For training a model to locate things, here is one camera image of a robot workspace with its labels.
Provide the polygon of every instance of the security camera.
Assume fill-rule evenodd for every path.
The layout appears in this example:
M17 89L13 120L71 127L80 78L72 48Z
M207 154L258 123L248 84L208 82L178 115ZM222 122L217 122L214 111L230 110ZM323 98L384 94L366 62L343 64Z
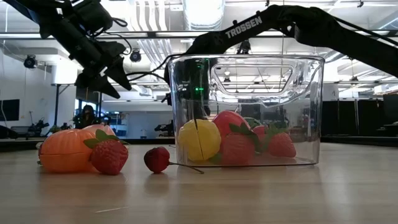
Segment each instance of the security camera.
M28 55L24 62L25 68L37 68L36 55Z
M133 49L130 55L130 60L132 62L141 61L141 54L139 53L139 49Z

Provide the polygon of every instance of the desk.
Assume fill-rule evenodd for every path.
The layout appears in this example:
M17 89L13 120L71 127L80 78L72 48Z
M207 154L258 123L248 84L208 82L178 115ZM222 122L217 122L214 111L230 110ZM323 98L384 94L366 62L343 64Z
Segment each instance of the desk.
M324 143L316 166L207 168L204 175L171 166L151 175L142 158L154 146L130 147L118 176L46 174L36 151L1 153L1 223L398 221L396 148Z

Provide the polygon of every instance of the ceiling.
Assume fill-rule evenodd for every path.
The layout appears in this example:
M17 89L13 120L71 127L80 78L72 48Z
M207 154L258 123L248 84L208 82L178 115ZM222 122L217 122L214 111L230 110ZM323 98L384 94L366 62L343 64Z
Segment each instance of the ceiling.
M145 3L145 14L146 14L146 26L149 27L148 30L152 30L150 27L149 15L151 10L150 3L152 1L148 0L129 0L129 1L112 1L103 0L104 6L111 14L117 14L121 19L127 20L132 15L141 15L140 11L140 3ZM160 24L160 10L159 10L159 1L154 2L155 9L155 17L157 28L161 28ZM258 10L264 10L266 1L257 1L257 0L225 0L225 7L223 11L221 29L225 29L232 25L233 20L241 21L255 14ZM165 0L165 16L164 23L165 28L171 31L181 31L184 30L185 18L184 12L182 11L182 0ZM365 1L363 7L358 8L357 5L359 1L329 1L329 0L286 0L286 1L271 1L271 4L278 5L300 5L300 6L316 6L319 7L326 12L329 12L333 16L344 19L348 22L356 24L357 26L361 26L366 29L379 29L383 25L386 25L388 22L392 20L392 18L398 17L398 1L381 1L381 0L373 0L373 1ZM198 16L206 16L206 9L208 5L205 7L198 8L196 12ZM32 21L25 18L22 14L17 12L12 7L7 7L7 4L4 2L0 3L0 30L5 32L7 28L7 32L34 32L37 33L39 31L39 27L37 24L34 24ZM111 28L111 31L132 31L132 29L119 27L114 25ZM125 46L127 44L123 40L117 40L120 43L123 43ZM133 48L139 49L142 48L142 43L137 42L137 40L128 40ZM153 40L156 46L160 46L160 42ZM179 53L186 51L189 46L190 39L170 39L170 48L173 53ZM309 47L306 45L299 44L294 39L290 38L253 38L250 39L251 43L251 52L253 54L298 54L298 55L325 55L327 52L331 51L328 48L315 48ZM14 54L18 57L24 58L25 55L23 52L24 48L54 48L59 49L63 52L66 52L62 46L60 46L55 40L7 40L6 47L9 48L10 51L6 50L6 54ZM138 63L132 63L127 59L125 59L124 67L126 71L134 72L140 70L150 70L151 66L153 67L153 60L146 57L146 51L141 49L142 60ZM227 54L235 54L236 46L231 47ZM390 78L388 74L384 74L384 72L377 71L375 68L370 67L369 65L363 64L361 62L353 61L351 66L351 60L343 57L325 67L325 80L330 81L348 81L353 75L357 76L359 80L380 80L381 78L387 80L395 80L394 78ZM373 88L376 85L368 85L367 87ZM153 86L154 91L159 89L159 86L156 88Z

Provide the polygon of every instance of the white wall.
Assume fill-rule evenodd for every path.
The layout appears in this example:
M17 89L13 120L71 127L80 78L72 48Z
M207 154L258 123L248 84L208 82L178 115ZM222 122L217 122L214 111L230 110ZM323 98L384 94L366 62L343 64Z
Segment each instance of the white wall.
M168 124L173 119L173 113L171 111L160 111L160 112L145 112L145 111L132 111L129 113L129 124L127 131L128 139L139 139L141 136L141 130L147 131L147 138L154 139L159 136L160 132L154 129L159 124Z
M32 111L33 122L44 117L44 122L50 126L54 122L56 87L51 86L53 74L41 69L29 70L19 60L13 59L0 52L0 100L20 99L19 120L8 121L11 126L30 126ZM58 106L58 125L73 118L76 88L69 87L60 95Z

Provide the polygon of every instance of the person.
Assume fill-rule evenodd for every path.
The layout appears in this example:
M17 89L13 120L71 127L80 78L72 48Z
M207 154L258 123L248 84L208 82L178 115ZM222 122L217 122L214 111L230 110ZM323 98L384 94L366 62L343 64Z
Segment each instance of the person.
M92 124L101 123L101 120L95 117L94 108L90 105L83 107L82 114L76 115L73 120L77 129L83 129Z

